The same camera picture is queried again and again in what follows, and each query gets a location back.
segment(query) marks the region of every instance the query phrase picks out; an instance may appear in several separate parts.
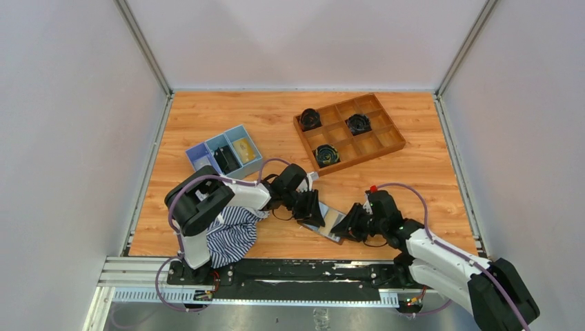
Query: wooden tray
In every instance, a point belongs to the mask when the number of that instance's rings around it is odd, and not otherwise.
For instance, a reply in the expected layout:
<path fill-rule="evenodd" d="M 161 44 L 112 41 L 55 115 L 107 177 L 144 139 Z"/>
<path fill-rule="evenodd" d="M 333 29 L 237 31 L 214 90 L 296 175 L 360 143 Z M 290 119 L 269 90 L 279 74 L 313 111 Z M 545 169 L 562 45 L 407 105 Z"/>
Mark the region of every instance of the wooden tray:
<path fill-rule="evenodd" d="M 316 111 L 321 117 L 319 128 L 303 132 L 299 124 L 300 114 L 292 122 L 319 176 L 396 152 L 406 144 L 406 140 L 373 94 L 335 103 Z M 368 116 L 372 131 L 353 136 L 345 123 L 353 114 Z M 324 144 L 337 149 L 340 162 L 320 168 L 313 153 L 318 146 Z"/>

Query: wooden floor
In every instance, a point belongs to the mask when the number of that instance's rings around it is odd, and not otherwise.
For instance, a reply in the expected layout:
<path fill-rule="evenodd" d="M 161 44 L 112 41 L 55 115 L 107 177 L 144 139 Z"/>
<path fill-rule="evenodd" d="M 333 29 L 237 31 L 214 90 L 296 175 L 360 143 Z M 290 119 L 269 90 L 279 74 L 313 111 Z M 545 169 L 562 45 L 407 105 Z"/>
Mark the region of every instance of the wooden floor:
<path fill-rule="evenodd" d="M 177 239 L 167 224 L 165 195 L 193 173 L 185 150 L 224 130 L 244 124 L 265 159 L 280 157 L 312 171 L 293 116 L 357 97 L 356 92 L 179 92 L 175 95 L 159 154 L 152 171 L 130 255 L 172 256 Z M 363 202 L 371 185 L 398 181 L 414 186 L 429 205 L 431 230 L 476 254 L 445 139 L 430 93 L 377 93 L 406 139 L 403 150 L 367 161 L 315 182 L 319 198 L 342 212 Z M 265 174 L 280 173 L 272 162 Z M 422 221 L 417 197 L 401 188 L 389 190 L 405 217 Z M 280 217 L 286 210 L 277 210 Z M 383 243 L 376 237 L 369 243 Z M 397 251 L 346 241 L 337 245 L 294 221 L 270 217 L 258 224 L 258 240 L 247 257 L 291 259 L 391 259 Z"/>

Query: striped cloth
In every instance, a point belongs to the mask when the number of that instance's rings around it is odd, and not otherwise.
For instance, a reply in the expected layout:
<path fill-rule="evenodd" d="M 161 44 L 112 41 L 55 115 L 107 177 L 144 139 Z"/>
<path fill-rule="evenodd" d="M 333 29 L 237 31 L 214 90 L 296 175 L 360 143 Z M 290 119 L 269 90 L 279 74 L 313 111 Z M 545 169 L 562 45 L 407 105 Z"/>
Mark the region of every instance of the striped cloth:
<path fill-rule="evenodd" d="M 238 262 L 256 242 L 256 223 L 268 217 L 261 212 L 243 207 L 225 207 L 207 228 L 207 248 L 211 268 Z"/>

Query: gray wall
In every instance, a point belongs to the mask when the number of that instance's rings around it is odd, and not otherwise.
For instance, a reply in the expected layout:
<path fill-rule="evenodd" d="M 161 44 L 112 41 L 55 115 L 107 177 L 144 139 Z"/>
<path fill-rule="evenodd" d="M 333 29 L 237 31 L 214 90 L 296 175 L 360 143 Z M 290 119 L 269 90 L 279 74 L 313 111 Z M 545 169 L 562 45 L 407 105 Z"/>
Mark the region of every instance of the gray wall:
<path fill-rule="evenodd" d="M 129 0 L 174 88 L 438 87 L 485 0 Z"/>
<path fill-rule="evenodd" d="M 112 1 L 0 9 L 2 330 L 79 330 L 165 99 Z"/>
<path fill-rule="evenodd" d="M 491 254 L 583 330 L 585 3 L 500 1 L 445 100 Z"/>

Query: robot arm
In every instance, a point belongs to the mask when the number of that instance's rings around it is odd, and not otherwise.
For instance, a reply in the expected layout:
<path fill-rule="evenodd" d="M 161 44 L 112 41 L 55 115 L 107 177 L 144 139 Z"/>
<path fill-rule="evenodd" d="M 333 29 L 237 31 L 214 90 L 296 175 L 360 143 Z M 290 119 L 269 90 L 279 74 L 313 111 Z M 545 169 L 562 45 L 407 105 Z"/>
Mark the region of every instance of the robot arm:
<path fill-rule="evenodd" d="M 213 175 L 213 179 L 190 185 L 206 175 Z M 255 210 L 274 210 L 284 205 L 298 221 L 325 225 L 318 191 L 311 189 L 311 180 L 298 165 L 291 164 L 280 175 L 270 175 L 259 183 L 218 178 L 212 167 L 204 167 L 165 198 L 165 204 L 171 206 L 179 191 L 189 187 L 176 202 L 172 217 L 181 232 L 185 260 L 192 269 L 209 260 L 206 229 L 228 205 Z M 469 311 L 482 330 L 522 330 L 513 309 L 479 269 L 482 268 L 502 285 L 527 323 L 539 316 L 536 302 L 510 262 L 492 262 L 440 238 L 430 238 L 424 224 L 402 217 L 387 191 L 374 189 L 366 194 L 366 204 L 355 203 L 331 232 L 352 241 L 381 234 L 389 246 L 401 251 L 394 259 L 394 268 L 403 286 L 420 283 L 434 288 Z"/>
<path fill-rule="evenodd" d="M 172 224 L 180 232 L 180 254 L 188 267 L 196 270 L 210 260 L 207 228 L 216 218 L 221 221 L 221 211 L 230 205 L 261 211 L 284 205 L 298 221 L 325 225 L 319 191 L 311 190 L 312 181 L 296 164 L 259 183 L 220 176 L 211 166 L 198 170 L 165 197 L 165 204 L 172 209 Z"/>
<path fill-rule="evenodd" d="M 365 206 L 355 204 L 332 232 L 354 241 L 381 234 L 389 246 L 401 251 L 394 266 L 405 287 L 420 283 L 434 288 L 470 312 L 482 330 L 522 330 L 513 308 L 483 269 L 502 285 L 525 322 L 540 315 L 512 263 L 476 257 L 433 236 L 424 224 L 403 218 L 387 191 L 374 189 L 366 195 Z"/>

